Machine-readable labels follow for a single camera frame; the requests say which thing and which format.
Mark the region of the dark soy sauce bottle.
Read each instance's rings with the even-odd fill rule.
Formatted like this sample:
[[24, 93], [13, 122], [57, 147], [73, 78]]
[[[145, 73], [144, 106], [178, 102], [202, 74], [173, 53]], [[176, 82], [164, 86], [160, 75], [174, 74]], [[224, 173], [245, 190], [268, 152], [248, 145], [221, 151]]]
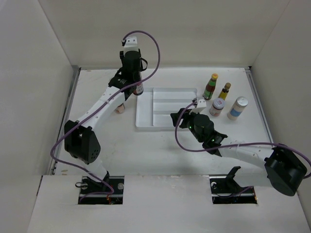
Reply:
[[143, 83], [141, 82], [141, 80], [142, 80], [141, 72], [138, 72], [135, 77], [135, 82], [136, 83], [139, 82], [139, 83], [136, 85], [136, 88], [133, 92], [135, 96], [139, 96], [143, 94], [144, 89], [143, 89]]

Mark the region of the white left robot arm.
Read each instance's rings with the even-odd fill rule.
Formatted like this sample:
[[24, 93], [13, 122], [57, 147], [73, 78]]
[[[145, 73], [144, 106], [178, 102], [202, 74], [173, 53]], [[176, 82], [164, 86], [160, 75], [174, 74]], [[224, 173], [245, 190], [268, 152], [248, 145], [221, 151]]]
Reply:
[[105, 193], [109, 188], [107, 170], [99, 158], [101, 146], [96, 136], [96, 127], [103, 124], [109, 116], [132, 94], [136, 94], [138, 85], [134, 85], [115, 94], [122, 88], [141, 80], [142, 57], [140, 49], [124, 49], [120, 52], [122, 67], [109, 81], [108, 87], [100, 99], [78, 120], [67, 121], [65, 133], [69, 132], [85, 118], [90, 119], [81, 124], [64, 140], [64, 148], [73, 158], [81, 161], [83, 168], [94, 174], [92, 187], [97, 193]]

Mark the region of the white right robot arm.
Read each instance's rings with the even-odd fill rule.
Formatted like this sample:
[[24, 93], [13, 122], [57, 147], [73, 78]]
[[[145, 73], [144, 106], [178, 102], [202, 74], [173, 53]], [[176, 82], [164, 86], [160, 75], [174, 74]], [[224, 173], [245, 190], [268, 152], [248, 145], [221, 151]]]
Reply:
[[195, 109], [181, 108], [170, 114], [173, 126], [189, 129], [202, 144], [202, 152], [223, 158], [232, 158], [264, 169], [271, 186], [279, 193], [293, 196], [303, 179], [309, 177], [307, 168], [298, 159], [300, 152], [283, 144], [268, 142], [242, 143], [231, 140], [226, 134], [214, 129], [214, 123], [208, 116]]

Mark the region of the brown sauce jar white lid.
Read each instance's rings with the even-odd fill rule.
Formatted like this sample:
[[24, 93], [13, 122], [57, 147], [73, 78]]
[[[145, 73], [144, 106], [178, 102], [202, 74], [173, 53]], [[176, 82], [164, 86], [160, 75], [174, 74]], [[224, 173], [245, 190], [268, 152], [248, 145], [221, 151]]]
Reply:
[[217, 117], [220, 115], [221, 111], [223, 110], [225, 106], [225, 100], [223, 100], [222, 98], [216, 98], [213, 101], [213, 104], [209, 110], [209, 113], [214, 116]]

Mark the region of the white divided organizer tray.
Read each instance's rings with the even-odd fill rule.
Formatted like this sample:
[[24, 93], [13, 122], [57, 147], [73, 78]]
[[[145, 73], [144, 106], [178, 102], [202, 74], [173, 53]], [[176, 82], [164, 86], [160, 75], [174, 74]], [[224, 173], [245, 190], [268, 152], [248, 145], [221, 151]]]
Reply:
[[177, 113], [196, 97], [196, 88], [144, 88], [137, 97], [136, 128], [148, 132], [174, 130], [170, 114]]

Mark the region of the red chili sauce bottle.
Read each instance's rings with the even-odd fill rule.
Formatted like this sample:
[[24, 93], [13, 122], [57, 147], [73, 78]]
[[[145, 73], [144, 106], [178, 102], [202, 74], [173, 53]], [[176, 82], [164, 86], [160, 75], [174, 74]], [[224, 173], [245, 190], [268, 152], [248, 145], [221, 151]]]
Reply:
[[214, 93], [215, 87], [216, 87], [216, 82], [218, 79], [218, 74], [217, 73], [213, 73], [211, 75], [210, 80], [208, 81], [204, 93], [203, 93], [203, 98], [205, 100], [210, 100], [212, 98], [212, 95]]

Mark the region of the small yellow oil bottle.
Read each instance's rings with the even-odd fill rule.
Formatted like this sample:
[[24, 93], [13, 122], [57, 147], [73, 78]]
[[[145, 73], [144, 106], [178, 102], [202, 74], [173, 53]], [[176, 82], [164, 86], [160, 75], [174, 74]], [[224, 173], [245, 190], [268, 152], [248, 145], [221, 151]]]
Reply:
[[218, 98], [225, 100], [229, 93], [230, 87], [231, 83], [226, 83], [221, 92], [219, 93]]

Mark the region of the white powder shaker blue label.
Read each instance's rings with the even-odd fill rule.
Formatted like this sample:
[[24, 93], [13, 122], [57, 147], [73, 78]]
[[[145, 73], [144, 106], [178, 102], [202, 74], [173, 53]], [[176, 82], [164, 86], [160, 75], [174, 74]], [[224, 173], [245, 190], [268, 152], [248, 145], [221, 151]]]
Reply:
[[247, 105], [248, 99], [246, 97], [238, 97], [229, 112], [227, 113], [227, 117], [231, 120], [236, 120], [244, 111]]

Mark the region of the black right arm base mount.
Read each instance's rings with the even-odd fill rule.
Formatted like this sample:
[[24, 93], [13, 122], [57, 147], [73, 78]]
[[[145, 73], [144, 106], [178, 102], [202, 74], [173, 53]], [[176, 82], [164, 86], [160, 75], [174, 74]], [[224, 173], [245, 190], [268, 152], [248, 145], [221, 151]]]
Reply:
[[241, 187], [234, 180], [239, 169], [240, 166], [235, 166], [225, 175], [209, 176], [213, 204], [257, 204], [254, 187]]

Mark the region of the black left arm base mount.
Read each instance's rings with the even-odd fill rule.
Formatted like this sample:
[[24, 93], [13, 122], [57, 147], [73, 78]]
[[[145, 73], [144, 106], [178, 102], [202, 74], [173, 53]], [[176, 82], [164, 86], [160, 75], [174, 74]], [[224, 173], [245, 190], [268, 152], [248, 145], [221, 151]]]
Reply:
[[83, 176], [80, 182], [75, 184], [79, 188], [79, 205], [121, 205], [123, 204], [124, 176], [110, 176], [109, 173], [104, 181], [114, 189], [111, 189], [104, 183], [95, 181], [90, 177]]

